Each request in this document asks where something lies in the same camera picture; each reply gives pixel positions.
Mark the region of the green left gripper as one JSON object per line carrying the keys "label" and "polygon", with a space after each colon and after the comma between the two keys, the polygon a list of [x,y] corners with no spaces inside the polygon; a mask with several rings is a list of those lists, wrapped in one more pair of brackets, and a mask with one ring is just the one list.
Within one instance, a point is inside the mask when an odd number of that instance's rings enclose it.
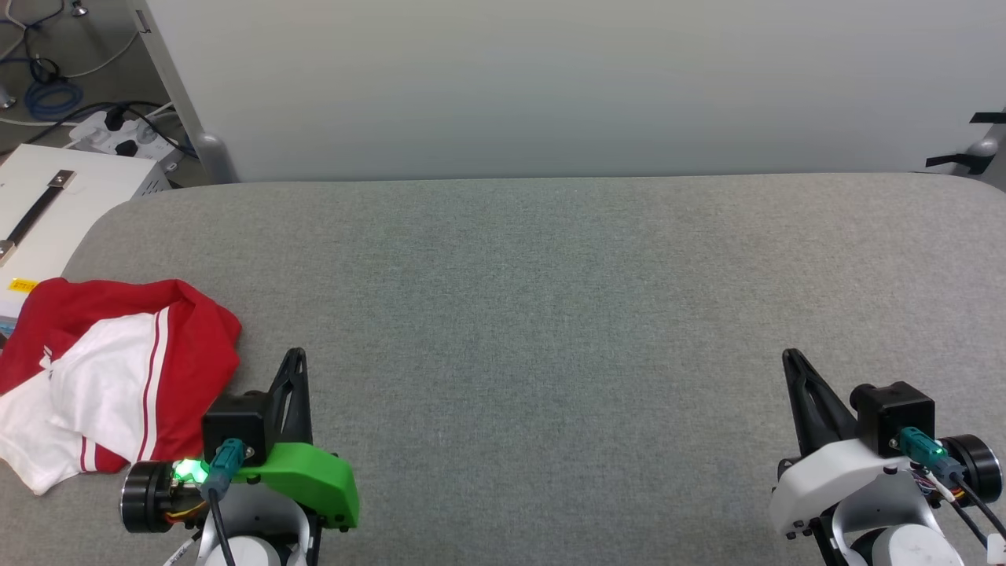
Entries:
{"label": "green left gripper", "polygon": [[291,499],[316,516],[324,529],[355,529],[360,504],[354,474],[345,460],[313,447],[310,393],[307,354],[291,348],[267,392],[266,423],[279,444],[266,462],[246,466],[234,442],[227,442],[211,460],[138,462],[123,481],[123,526],[130,533],[165,533],[176,524],[203,527],[211,515],[209,490],[216,489],[222,504],[240,486],[260,486]]}

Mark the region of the white equipment box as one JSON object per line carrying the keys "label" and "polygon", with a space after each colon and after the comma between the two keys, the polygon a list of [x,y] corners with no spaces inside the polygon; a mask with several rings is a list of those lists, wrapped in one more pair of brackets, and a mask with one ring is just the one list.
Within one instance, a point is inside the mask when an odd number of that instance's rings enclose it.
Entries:
{"label": "white equipment box", "polygon": [[58,171],[75,171],[75,179],[0,267],[0,336],[4,338],[13,333],[28,297],[7,290],[12,279],[42,282],[57,278],[105,212],[133,198],[171,189],[160,164],[150,159],[21,145],[0,162],[0,240],[7,238]]}

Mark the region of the white power strip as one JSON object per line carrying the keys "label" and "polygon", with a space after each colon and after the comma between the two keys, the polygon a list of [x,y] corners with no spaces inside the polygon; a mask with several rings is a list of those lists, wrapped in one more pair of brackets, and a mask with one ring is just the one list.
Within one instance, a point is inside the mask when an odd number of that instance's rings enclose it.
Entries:
{"label": "white power strip", "polygon": [[143,119],[126,111],[126,121],[123,123],[122,130],[108,132],[104,126],[106,112],[94,112],[78,126],[71,129],[68,136],[72,149],[118,156],[114,151],[116,144],[130,139],[136,141],[139,146],[135,158],[155,160],[165,171],[172,171],[177,164],[180,164],[181,150],[175,148],[165,137],[155,132],[154,128]]}

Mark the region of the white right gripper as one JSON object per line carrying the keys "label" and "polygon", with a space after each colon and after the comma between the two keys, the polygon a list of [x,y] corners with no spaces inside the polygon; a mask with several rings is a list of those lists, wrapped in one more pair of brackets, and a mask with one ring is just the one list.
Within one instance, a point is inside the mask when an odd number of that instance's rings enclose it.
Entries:
{"label": "white right gripper", "polygon": [[1002,466],[974,435],[901,435],[891,444],[902,455],[881,458],[854,439],[855,416],[801,351],[784,350],[782,366],[802,458],[780,463],[769,502],[777,534],[841,542],[862,531],[870,542],[942,542],[934,504],[988,505],[1003,494]]}

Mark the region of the white partition board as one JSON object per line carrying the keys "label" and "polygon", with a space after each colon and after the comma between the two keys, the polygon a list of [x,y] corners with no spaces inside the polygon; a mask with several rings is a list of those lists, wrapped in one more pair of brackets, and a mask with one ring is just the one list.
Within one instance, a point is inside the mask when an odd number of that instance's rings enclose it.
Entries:
{"label": "white partition board", "polygon": [[190,0],[236,182],[920,171],[1006,108],[1006,0]]}

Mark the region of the red and white jersey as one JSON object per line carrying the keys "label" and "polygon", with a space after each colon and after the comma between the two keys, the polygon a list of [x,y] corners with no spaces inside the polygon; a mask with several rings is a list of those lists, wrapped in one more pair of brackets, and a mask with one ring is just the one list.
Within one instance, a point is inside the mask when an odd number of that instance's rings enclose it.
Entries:
{"label": "red and white jersey", "polygon": [[0,460],[33,494],[194,458],[240,365],[236,315],[188,282],[40,282],[0,351]]}

